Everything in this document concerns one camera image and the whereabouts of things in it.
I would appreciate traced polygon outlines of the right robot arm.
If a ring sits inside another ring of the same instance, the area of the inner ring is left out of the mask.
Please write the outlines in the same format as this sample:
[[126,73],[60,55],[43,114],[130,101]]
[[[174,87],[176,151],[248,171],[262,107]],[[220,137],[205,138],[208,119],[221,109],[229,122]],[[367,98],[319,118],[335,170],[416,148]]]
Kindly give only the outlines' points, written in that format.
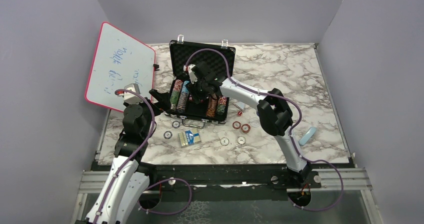
[[300,145],[293,135],[293,112],[288,99],[281,91],[271,91],[248,86],[229,73],[219,75],[205,63],[187,64],[183,71],[189,76],[188,90],[195,102],[212,97],[227,97],[240,101],[255,109],[261,128],[277,141],[289,170],[289,183],[300,188],[309,180],[311,164],[301,152]]

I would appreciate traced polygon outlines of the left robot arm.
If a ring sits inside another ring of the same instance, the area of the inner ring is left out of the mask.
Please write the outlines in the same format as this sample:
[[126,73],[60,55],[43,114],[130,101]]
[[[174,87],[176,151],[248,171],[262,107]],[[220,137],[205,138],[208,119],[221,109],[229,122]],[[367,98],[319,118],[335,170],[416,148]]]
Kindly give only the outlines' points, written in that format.
[[155,117],[163,111],[134,88],[118,89],[123,97],[123,130],[114,150],[106,181],[90,211],[77,224],[124,224],[143,191],[157,184],[154,167],[141,159],[156,130]]

